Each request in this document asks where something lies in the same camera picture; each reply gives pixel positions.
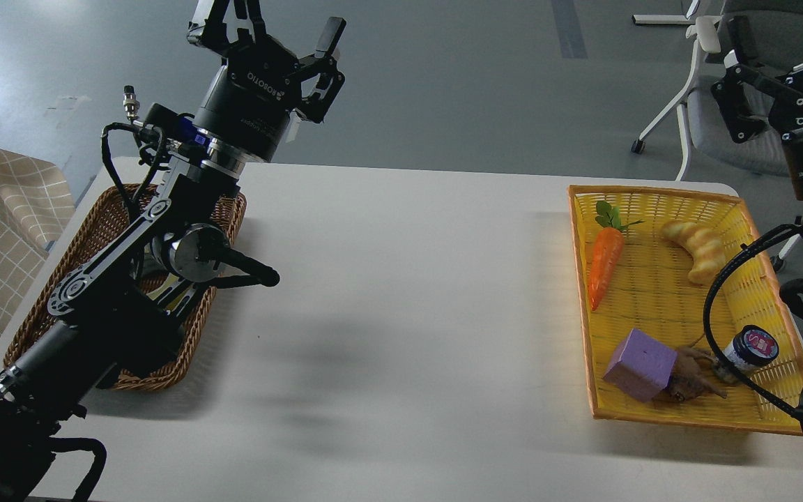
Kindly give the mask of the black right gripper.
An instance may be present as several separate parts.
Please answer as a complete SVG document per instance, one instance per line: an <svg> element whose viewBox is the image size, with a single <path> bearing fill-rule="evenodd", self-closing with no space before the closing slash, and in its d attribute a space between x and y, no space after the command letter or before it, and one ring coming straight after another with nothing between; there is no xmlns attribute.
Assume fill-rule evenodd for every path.
<svg viewBox="0 0 803 502"><path fill-rule="evenodd" d="M769 124L781 135L783 155L789 167L793 192L803 201L803 63L781 80L759 70L758 48L749 18L736 15L726 23L732 51L724 61L726 74L714 83L711 94L717 102L730 138L736 144L754 139L765 129L749 107L744 89L751 86L774 98Z"/></svg>

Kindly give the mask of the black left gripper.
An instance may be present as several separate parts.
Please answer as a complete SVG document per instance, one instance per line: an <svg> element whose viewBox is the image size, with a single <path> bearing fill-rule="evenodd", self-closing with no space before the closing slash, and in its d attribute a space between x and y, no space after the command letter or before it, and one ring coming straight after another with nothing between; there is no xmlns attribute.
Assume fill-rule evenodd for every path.
<svg viewBox="0 0 803 502"><path fill-rule="evenodd" d="M345 28L344 18L328 18L314 53L298 60L282 44L267 43L261 2L198 1L188 44L222 57L194 126L270 162L292 107L300 119L322 123L337 98L345 76L335 50ZM313 77L312 92L302 96L302 83Z"/></svg>

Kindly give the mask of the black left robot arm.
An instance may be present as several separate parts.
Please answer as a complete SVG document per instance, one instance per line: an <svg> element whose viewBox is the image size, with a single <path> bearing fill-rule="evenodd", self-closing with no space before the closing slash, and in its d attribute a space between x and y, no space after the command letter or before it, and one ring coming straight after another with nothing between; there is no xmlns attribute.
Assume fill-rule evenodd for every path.
<svg viewBox="0 0 803 502"><path fill-rule="evenodd" d="M58 453L93 463L73 500L89 500L105 445L58 436L83 418L81 400L120 371L147 377L178 359L183 324L212 288L271 288L280 274L233 249L211 218L238 193L249 162L270 162L293 116L322 123L344 85L335 50L346 20L326 22L314 52L299 58L268 35L258 1L201 1L188 42L221 66L195 114L152 105L138 114L125 86L125 123L101 134L102 164L128 228L54 287L54 325L0 372L0 501L22 501Z"/></svg>

